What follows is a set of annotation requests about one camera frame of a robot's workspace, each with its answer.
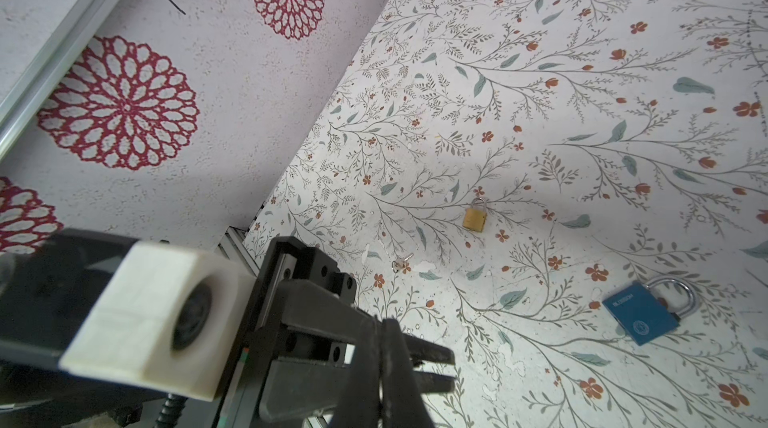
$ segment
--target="orange flower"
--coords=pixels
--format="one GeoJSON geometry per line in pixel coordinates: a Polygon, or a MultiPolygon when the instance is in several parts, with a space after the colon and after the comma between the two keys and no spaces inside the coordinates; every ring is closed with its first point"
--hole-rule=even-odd
{"type": "Polygon", "coordinates": [[[548,261],[547,264],[553,270],[559,270],[560,269],[560,265],[562,265],[562,263],[563,263],[563,259],[562,258],[558,258],[556,256],[553,256],[552,258],[547,258],[547,261],[548,261]]]}
{"type": "Polygon", "coordinates": [[[720,398],[729,401],[730,405],[738,408],[739,405],[749,406],[750,401],[743,394],[739,393],[739,387],[734,384],[717,385],[720,388],[720,398]]]}
{"type": "Polygon", "coordinates": [[[648,23],[638,21],[637,23],[630,26],[632,29],[632,34],[635,35],[638,32],[644,32],[646,28],[648,28],[648,23]]]}
{"type": "Polygon", "coordinates": [[[608,270],[601,270],[598,268],[597,263],[592,268],[584,270],[584,272],[592,276],[592,281],[606,281],[608,279],[608,270]]]}
{"type": "Polygon", "coordinates": [[[637,194],[648,194],[650,193],[650,186],[647,183],[640,183],[634,187],[634,192],[637,194]]]}
{"type": "Polygon", "coordinates": [[[734,107],[734,111],[736,116],[757,116],[757,112],[761,108],[762,106],[758,102],[754,102],[752,105],[749,102],[741,102],[734,107]]]}
{"type": "Polygon", "coordinates": [[[601,395],[601,393],[603,393],[603,387],[598,385],[594,378],[590,378],[587,381],[582,380],[578,385],[584,391],[584,394],[586,394],[589,398],[600,400],[600,398],[603,397],[603,395],[601,395]]]}
{"type": "Polygon", "coordinates": [[[717,38],[717,37],[709,40],[708,42],[706,42],[706,44],[709,46],[713,46],[715,49],[720,49],[723,46],[729,45],[727,38],[717,38]]]}
{"type": "Polygon", "coordinates": [[[710,157],[705,156],[704,158],[699,160],[699,164],[702,168],[714,168],[717,162],[715,160],[710,159],[710,157]]]}

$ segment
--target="padlock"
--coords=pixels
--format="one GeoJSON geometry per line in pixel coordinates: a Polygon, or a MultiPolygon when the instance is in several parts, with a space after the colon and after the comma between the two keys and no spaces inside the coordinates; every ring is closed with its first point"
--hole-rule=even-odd
{"type": "Polygon", "coordinates": [[[467,208],[467,213],[464,215],[464,228],[472,231],[482,231],[485,226],[485,217],[488,215],[486,211],[488,206],[485,204],[485,199],[479,196],[472,200],[472,204],[467,208]],[[482,202],[482,212],[475,208],[475,203],[482,202]]]}
{"type": "Polygon", "coordinates": [[[603,300],[603,306],[638,345],[643,345],[679,327],[681,318],[699,308],[699,300],[696,291],[684,280],[664,275],[646,284],[639,281],[632,283],[603,300]],[[651,288],[662,283],[676,284],[686,293],[688,302],[682,310],[670,313],[650,292],[651,288]]]}

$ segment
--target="padlock body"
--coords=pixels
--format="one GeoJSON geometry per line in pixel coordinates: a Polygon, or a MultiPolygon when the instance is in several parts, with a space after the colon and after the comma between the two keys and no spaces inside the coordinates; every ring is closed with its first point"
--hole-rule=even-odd
{"type": "Polygon", "coordinates": [[[485,226],[485,212],[481,212],[476,208],[467,208],[467,213],[464,215],[464,228],[472,231],[482,231],[485,226]]]}
{"type": "Polygon", "coordinates": [[[618,320],[638,345],[667,334],[680,326],[674,314],[641,283],[633,283],[603,300],[603,306],[618,320]]]}

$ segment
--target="black cable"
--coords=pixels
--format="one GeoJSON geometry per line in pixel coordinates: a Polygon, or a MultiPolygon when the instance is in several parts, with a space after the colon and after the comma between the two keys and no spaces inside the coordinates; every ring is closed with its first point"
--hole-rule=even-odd
{"type": "Polygon", "coordinates": [[[181,418],[181,412],[184,411],[184,404],[187,403],[187,397],[168,393],[163,403],[163,409],[160,410],[158,419],[154,422],[154,428],[174,428],[181,418]]]}

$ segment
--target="floral tabletop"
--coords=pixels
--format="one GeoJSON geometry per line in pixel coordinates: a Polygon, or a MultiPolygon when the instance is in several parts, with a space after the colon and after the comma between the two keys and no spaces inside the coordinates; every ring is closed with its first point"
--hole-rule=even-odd
{"type": "Polygon", "coordinates": [[[361,308],[453,348],[456,392],[426,398],[439,426],[763,424],[767,17],[389,0],[246,246],[315,244],[361,308]],[[481,233],[462,227],[477,196],[481,233]],[[701,307],[637,346],[600,302],[658,274],[701,307]]]}

